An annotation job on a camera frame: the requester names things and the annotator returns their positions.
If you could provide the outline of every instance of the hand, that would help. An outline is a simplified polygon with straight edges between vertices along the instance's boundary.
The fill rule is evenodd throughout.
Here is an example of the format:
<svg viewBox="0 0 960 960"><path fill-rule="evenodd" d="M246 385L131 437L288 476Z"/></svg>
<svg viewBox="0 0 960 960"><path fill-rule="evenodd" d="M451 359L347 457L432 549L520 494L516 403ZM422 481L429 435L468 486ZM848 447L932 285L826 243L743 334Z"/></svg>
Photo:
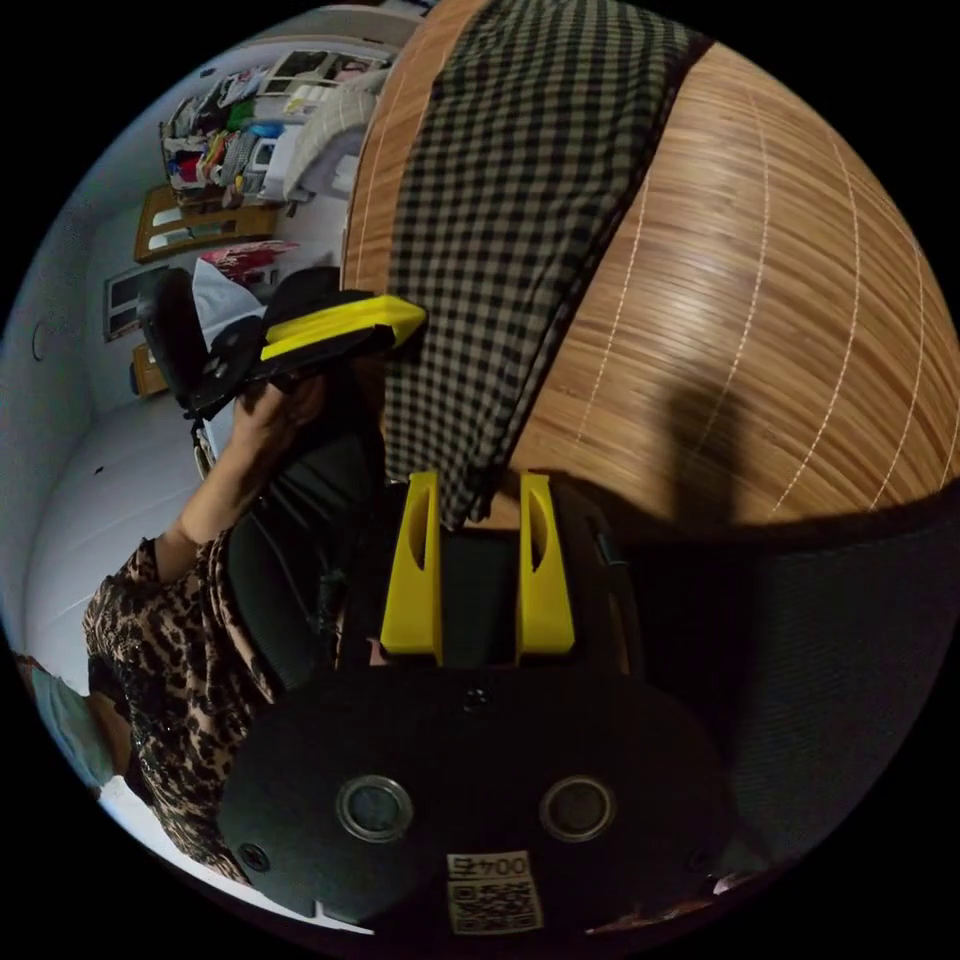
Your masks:
<svg viewBox="0 0 960 960"><path fill-rule="evenodd" d="M279 456L299 429L320 414L326 394L322 376L302 381L292 393L271 383L257 385L234 404L230 446L252 459Z"/></svg>

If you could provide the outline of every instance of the black and beige gingham fabric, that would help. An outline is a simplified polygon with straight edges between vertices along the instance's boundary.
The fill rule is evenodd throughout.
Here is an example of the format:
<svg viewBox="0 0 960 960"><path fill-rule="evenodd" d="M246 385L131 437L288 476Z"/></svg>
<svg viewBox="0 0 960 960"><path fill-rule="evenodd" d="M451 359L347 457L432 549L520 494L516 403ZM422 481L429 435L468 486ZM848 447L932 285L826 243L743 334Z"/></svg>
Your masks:
<svg viewBox="0 0 960 960"><path fill-rule="evenodd" d="M701 35L617 0L492 0L434 81L389 292L426 309L387 367L387 472L441 475L453 529L490 501Z"/></svg>

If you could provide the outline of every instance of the wooden table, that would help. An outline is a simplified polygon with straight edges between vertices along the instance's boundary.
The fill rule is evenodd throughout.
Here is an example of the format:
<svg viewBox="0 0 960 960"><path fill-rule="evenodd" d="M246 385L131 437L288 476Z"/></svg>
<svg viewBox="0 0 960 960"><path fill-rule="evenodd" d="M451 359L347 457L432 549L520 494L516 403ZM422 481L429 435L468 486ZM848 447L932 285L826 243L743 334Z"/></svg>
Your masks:
<svg viewBox="0 0 960 960"><path fill-rule="evenodd" d="M387 292L431 85L485 2L440 4L387 81L346 287ZM364 375L382 390L375 364ZM628 537L709 535L917 500L960 473L958 423L960 348L909 227L836 131L716 44L680 90L512 470L580 478ZM489 524L516 522L514 479Z"/></svg>

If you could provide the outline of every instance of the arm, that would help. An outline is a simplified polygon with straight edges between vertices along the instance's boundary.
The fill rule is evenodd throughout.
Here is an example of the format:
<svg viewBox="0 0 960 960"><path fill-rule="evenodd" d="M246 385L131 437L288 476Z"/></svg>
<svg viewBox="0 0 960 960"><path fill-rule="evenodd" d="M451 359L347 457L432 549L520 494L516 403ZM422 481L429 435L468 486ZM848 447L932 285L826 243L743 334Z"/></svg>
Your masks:
<svg viewBox="0 0 960 960"><path fill-rule="evenodd" d="M244 515L297 431L320 412L324 398L324 381L314 378L292 394L268 386L252 407L237 401L229 443L180 516L154 543L161 583L189 572L198 547Z"/></svg>

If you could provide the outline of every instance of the yellow bracket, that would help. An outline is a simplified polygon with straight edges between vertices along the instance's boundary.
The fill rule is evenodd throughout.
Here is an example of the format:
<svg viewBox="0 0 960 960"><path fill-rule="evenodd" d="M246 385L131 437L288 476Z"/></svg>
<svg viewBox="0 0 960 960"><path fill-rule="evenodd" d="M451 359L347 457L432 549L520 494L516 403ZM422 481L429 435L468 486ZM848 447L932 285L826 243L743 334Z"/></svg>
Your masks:
<svg viewBox="0 0 960 960"><path fill-rule="evenodd" d="M267 329L267 345L260 352L260 359L271 360L291 350L373 327L389 327L393 331L393 346L399 347L426 316L425 310L399 297L370 297L344 303L295 320L275 323Z"/></svg>
<svg viewBox="0 0 960 960"><path fill-rule="evenodd" d="M397 656L430 654L443 666L440 504L436 472L410 477L387 589L380 643Z"/></svg>
<svg viewBox="0 0 960 960"><path fill-rule="evenodd" d="M574 628L550 478L520 477L520 586L517 597L517 663L526 654L563 656Z"/></svg>

